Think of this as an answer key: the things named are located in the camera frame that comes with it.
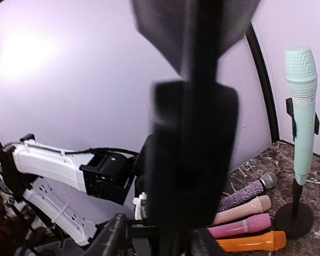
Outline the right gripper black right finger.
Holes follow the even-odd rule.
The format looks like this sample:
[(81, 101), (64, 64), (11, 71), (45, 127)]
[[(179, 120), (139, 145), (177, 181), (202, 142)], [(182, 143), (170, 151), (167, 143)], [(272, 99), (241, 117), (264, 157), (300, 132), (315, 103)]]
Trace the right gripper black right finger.
[(215, 241), (207, 228), (194, 229), (189, 232), (189, 255), (222, 256), (224, 250)]

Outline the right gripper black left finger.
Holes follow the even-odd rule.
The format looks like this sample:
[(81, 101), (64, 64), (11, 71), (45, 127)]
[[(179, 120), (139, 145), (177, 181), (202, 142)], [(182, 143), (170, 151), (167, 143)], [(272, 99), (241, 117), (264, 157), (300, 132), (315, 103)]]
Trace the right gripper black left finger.
[(116, 214), (81, 256), (125, 255), (126, 226), (126, 215)]

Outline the pink microphone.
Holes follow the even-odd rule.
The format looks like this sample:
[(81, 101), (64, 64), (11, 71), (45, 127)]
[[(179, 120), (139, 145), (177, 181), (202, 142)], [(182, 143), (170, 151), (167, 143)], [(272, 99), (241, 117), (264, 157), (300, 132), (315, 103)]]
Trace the pink microphone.
[(257, 214), (242, 221), (208, 228), (213, 238), (232, 237), (248, 233), (258, 233), (271, 227), (268, 213)]

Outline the cream white microphone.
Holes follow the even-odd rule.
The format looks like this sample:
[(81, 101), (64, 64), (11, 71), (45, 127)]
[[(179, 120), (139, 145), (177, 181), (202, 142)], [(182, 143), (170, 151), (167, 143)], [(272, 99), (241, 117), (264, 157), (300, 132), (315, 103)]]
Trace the cream white microphone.
[(250, 215), (264, 213), (270, 208), (270, 197), (268, 195), (258, 196), (245, 204), (217, 213), (212, 225), (220, 225)]

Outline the orange microphone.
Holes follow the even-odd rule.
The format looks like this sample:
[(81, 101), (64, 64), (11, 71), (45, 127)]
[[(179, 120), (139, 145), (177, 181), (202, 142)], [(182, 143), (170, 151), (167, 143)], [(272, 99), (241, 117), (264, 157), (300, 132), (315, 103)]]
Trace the orange microphone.
[(259, 236), (217, 239), (216, 242), (226, 252), (274, 252), (286, 247), (287, 238), (284, 231), (270, 231)]

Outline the glitter microphone with silver grille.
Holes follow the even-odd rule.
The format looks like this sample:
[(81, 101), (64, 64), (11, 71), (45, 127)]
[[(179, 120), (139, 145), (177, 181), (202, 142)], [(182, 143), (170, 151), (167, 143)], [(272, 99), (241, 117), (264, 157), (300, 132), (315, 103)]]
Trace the glitter microphone with silver grille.
[(220, 201), (218, 212), (222, 212), (246, 203), (247, 201), (263, 193), (265, 190), (276, 186), (276, 184), (276, 174), (273, 172), (267, 172), (256, 181), (223, 198)]

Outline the black stand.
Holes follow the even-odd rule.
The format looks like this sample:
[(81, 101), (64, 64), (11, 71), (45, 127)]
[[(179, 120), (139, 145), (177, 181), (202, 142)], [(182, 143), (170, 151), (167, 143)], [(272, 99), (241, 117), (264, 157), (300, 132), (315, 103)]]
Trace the black stand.
[[(292, 119), (292, 135), (294, 140), (295, 121), (293, 119), (292, 99), (286, 99), (286, 111)], [(315, 135), (319, 134), (319, 119), (316, 114)], [(301, 202), (303, 186), (297, 184), (294, 178), (292, 181), (292, 202), (285, 204), (277, 211), (274, 217), (274, 227), (284, 231), (287, 238), (300, 238), (311, 230), (314, 223), (314, 215), (309, 205)]]
[(180, 75), (153, 87), (146, 213), (160, 255), (189, 255), (189, 232), (215, 219), (237, 131), (235, 89), (218, 60), (243, 38), (258, 1), (132, 1), (139, 33)]

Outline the mint green microphone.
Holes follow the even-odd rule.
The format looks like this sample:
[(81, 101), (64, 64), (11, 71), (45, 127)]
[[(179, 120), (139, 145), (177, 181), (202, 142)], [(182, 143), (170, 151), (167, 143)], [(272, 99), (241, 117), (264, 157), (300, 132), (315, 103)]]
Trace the mint green microphone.
[(284, 55), (286, 80), (292, 99), (294, 135), (294, 172), (298, 185), (305, 185), (314, 150), (317, 70), (312, 50), (297, 46)]

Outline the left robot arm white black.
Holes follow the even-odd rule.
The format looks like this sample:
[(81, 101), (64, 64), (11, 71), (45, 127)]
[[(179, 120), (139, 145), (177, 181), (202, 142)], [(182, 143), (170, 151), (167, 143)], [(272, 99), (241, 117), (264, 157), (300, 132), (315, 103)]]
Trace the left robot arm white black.
[(144, 151), (51, 147), (31, 133), (5, 145), (0, 154), (3, 181), (14, 199), (26, 202), (47, 227), (60, 228), (80, 247), (89, 246), (103, 224), (79, 213), (50, 181), (123, 205), (134, 179), (145, 172), (144, 160)]

